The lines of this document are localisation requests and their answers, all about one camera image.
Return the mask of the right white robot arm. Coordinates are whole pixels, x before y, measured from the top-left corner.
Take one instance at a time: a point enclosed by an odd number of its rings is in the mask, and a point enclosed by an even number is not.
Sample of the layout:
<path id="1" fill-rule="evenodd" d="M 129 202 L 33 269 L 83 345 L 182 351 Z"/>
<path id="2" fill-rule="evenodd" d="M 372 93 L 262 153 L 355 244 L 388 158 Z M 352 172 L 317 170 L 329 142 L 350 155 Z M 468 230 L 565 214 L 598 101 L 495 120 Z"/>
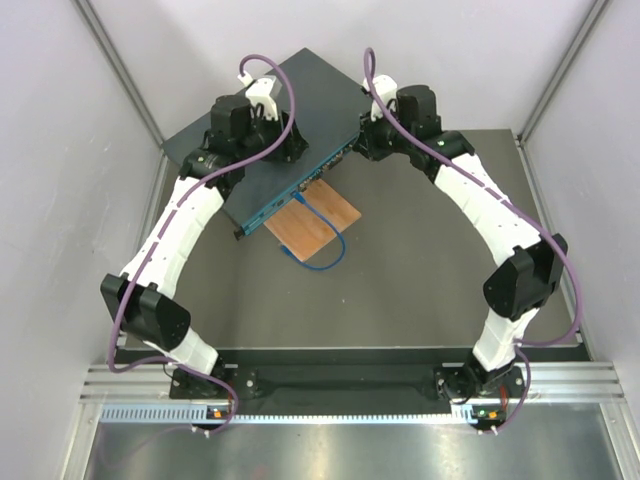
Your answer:
<path id="1" fill-rule="evenodd" d="M 408 156 L 461 210 L 493 257 L 496 270 L 483 285 L 488 315 L 463 368 L 469 388 L 490 395 L 513 365 L 516 341 L 557 290 L 563 272 L 559 256 L 567 252 L 567 242 L 555 234 L 549 245 L 501 205 L 504 195 L 471 143 L 458 131 L 443 130 L 436 95 L 428 86 L 399 88 L 381 75 L 363 82 L 362 90 L 372 105 L 360 117 L 354 151 L 371 161 L 394 153 Z"/>

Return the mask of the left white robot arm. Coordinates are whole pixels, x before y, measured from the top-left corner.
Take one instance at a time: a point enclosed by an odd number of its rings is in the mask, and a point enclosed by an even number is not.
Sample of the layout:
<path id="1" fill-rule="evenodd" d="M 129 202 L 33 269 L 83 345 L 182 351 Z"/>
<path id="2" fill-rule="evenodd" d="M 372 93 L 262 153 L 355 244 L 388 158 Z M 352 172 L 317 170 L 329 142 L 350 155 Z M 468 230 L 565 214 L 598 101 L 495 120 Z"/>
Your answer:
<path id="1" fill-rule="evenodd" d="M 246 167 L 263 160 L 295 160 L 306 145 L 296 126 L 297 105 L 279 108 L 269 94 L 218 98 L 210 126 L 189 152 L 168 204 L 134 255 L 117 275 L 108 274 L 100 293 L 113 320 L 110 343 L 120 333 L 157 351 L 157 360 L 178 364 L 192 374 L 205 396 L 226 387 L 218 351 L 191 326 L 189 312 L 174 299 L 191 252 L 209 221 L 243 180 Z"/>

